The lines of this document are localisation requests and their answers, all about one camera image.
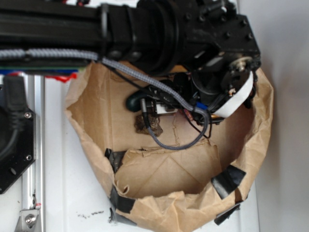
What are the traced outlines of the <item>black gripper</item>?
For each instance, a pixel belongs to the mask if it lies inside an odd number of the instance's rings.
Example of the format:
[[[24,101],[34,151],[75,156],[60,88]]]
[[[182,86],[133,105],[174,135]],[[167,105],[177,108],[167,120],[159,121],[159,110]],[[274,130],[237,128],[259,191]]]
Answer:
[[[172,81],[165,80],[164,84],[222,121],[250,99],[261,58],[259,54],[203,54],[182,56],[177,64],[187,72],[178,71]]]

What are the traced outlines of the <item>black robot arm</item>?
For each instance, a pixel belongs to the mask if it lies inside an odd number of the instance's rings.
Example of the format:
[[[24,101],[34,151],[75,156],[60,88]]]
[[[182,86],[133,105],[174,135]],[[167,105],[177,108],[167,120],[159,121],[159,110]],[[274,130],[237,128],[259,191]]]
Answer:
[[[3,0],[0,67],[58,69],[130,62],[150,76],[181,65],[177,91],[217,121],[251,108],[260,50],[248,18],[228,0],[140,0],[135,7],[79,0]]]

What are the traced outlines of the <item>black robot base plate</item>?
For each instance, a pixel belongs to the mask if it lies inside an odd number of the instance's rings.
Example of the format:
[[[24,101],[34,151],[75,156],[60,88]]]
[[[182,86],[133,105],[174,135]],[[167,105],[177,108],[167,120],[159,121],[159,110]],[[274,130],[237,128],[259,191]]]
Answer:
[[[31,139],[34,134],[24,78],[3,77],[0,85],[0,193],[4,194],[32,164]]]

